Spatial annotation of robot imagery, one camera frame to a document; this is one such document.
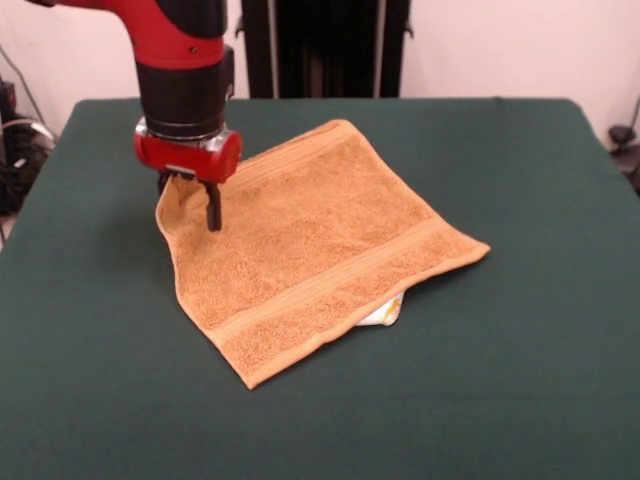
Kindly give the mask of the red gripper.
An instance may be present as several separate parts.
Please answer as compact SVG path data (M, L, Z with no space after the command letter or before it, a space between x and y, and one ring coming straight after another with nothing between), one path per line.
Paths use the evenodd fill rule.
M134 149L144 165L160 172L158 196L163 194L171 173L188 175L204 183L208 230L221 230L221 195L217 184L224 183L236 171L243 150L239 133L223 129L207 140L178 142L138 129L134 133Z

